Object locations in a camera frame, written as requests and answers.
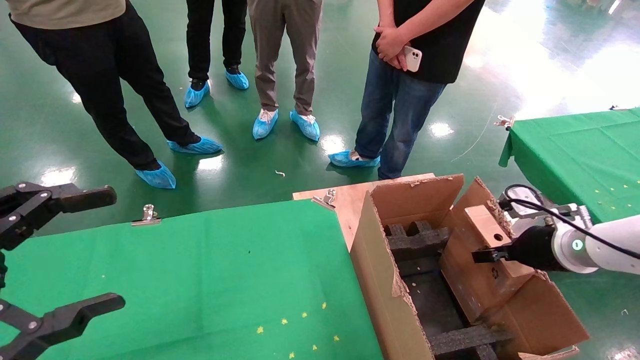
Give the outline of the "bystander left hand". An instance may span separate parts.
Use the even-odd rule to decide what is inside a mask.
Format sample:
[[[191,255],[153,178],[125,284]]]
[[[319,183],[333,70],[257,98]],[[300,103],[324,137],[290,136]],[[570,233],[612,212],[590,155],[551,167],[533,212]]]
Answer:
[[[377,26],[374,30],[379,35],[375,47],[381,59],[387,61],[405,54],[404,47],[409,37],[402,27]]]

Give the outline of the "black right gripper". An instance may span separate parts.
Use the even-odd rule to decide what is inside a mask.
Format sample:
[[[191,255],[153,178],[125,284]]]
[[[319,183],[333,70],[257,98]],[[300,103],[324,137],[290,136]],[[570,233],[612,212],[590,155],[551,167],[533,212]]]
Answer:
[[[487,248],[471,253],[475,264],[494,264],[500,260],[519,262],[538,271],[558,272],[560,262],[553,249],[556,228],[533,225],[524,230],[506,248]]]

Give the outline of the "bystander right hand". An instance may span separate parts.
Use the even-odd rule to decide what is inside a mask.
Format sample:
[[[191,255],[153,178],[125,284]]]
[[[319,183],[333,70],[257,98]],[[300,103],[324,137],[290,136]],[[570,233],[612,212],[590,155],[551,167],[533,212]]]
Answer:
[[[395,69],[400,69],[401,71],[407,71],[409,68],[407,66],[406,55],[403,51],[400,51],[397,55],[385,60],[385,62]]]

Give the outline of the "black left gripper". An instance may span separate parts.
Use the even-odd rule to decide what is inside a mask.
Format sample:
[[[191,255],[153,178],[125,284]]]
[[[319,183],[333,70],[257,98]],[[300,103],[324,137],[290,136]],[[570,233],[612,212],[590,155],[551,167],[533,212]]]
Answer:
[[[76,214],[117,202],[113,187],[80,189],[73,183],[41,186],[20,182],[0,191],[0,248],[13,251],[59,214]],[[0,289],[6,287],[9,268],[0,252]],[[50,347],[80,337],[89,322],[125,307],[116,293],[76,301],[35,316],[22,308],[0,301],[0,321],[18,330],[18,335],[0,349],[3,360],[36,360]]]

